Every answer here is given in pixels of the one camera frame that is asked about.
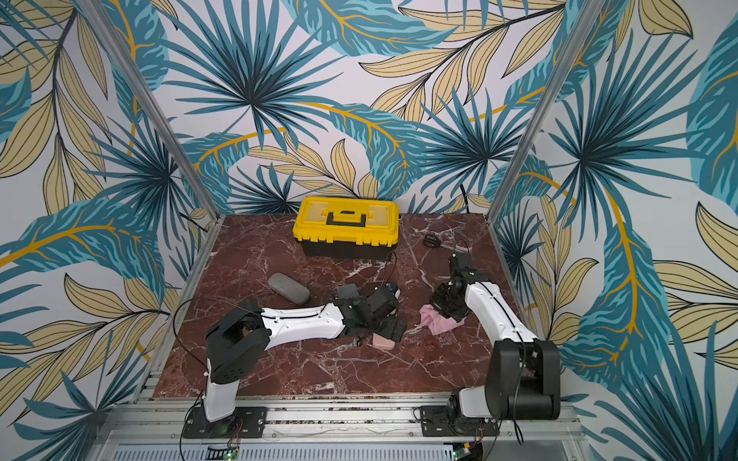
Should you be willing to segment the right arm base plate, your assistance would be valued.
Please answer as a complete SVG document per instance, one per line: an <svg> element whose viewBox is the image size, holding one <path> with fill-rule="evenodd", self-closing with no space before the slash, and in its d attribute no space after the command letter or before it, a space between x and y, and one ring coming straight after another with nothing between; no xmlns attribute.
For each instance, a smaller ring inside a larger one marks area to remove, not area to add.
<svg viewBox="0 0 738 461"><path fill-rule="evenodd" d="M424 437L487 437L500 432L495 420L466 417L449 405L422 405L412 414Z"/></svg>

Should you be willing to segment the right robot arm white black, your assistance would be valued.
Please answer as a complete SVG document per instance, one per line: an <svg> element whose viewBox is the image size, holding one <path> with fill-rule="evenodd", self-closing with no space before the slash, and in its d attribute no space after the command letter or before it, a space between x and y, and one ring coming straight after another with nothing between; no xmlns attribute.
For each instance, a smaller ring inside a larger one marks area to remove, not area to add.
<svg viewBox="0 0 738 461"><path fill-rule="evenodd" d="M484 385L463 388L449 400L449 422L555 420L560 414L560 353L517 317L490 274L467 253L449 258L450 278L430 304L443 319L473 314L492 344Z"/></svg>

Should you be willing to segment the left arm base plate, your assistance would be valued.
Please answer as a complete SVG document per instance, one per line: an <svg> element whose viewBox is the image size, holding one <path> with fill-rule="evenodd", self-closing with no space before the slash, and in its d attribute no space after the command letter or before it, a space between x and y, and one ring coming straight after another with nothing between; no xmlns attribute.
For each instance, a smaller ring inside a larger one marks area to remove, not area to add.
<svg viewBox="0 0 738 461"><path fill-rule="evenodd" d="M259 439L263 437L266 407L237 407L234 414L210 422L202 405L196 406L184 421L184 439Z"/></svg>

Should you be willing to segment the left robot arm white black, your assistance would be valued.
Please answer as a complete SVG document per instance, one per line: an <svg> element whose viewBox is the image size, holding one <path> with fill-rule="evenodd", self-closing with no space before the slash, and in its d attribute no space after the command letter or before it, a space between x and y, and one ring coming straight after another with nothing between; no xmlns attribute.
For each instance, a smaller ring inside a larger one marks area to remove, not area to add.
<svg viewBox="0 0 738 461"><path fill-rule="evenodd" d="M399 316L396 291L386 285L367 296L361 295L355 284L340 286L332 301L318 307L274 309L247 299L206 334L206 421L219 423L234 416L240 380L272 348L343 337L380 340L394 347L406 330L407 321Z"/></svg>

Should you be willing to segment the pink cloth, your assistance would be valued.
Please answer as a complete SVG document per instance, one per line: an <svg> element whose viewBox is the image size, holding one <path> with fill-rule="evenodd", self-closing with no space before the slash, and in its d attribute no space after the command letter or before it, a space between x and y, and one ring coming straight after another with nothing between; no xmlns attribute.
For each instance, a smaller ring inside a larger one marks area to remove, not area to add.
<svg viewBox="0 0 738 461"><path fill-rule="evenodd" d="M423 305L420 310L421 327L428 328L433 335L451 332L456 328L464 325L465 320L456 321L454 318L447 318L441 315L432 305Z"/></svg>

